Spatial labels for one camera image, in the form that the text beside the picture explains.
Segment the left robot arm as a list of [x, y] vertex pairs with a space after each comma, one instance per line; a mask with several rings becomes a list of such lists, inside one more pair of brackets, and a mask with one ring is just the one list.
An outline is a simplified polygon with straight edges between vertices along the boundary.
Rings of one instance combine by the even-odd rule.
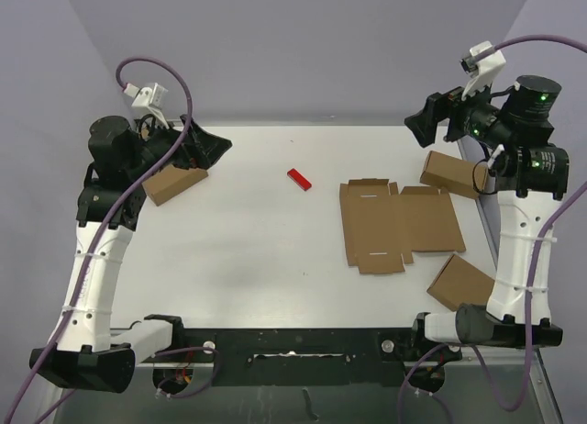
[[124, 255], [146, 200], [142, 183], [172, 165], [207, 170], [232, 147], [186, 115], [182, 133], [157, 126], [146, 138], [121, 116], [97, 119], [90, 127], [92, 155], [77, 201], [76, 250], [58, 337], [32, 350], [29, 367], [64, 389], [124, 392], [137, 364], [158, 353], [167, 361], [186, 349], [183, 322], [150, 315], [114, 339], [112, 306]]

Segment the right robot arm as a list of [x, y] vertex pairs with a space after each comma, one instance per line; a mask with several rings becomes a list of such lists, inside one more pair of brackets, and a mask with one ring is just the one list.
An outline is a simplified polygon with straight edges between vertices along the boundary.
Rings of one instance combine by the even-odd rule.
[[548, 269], [554, 218], [568, 189], [568, 153], [550, 143], [549, 111], [560, 85], [537, 75], [521, 75], [502, 91], [496, 107], [490, 87], [467, 96], [458, 87], [434, 93], [405, 125], [425, 148], [442, 120], [447, 142], [471, 137], [490, 153], [500, 209], [500, 243], [493, 290], [484, 305], [461, 304], [449, 314], [421, 313], [407, 339], [409, 351], [425, 359], [441, 343], [518, 348], [556, 347], [563, 331], [548, 305]]

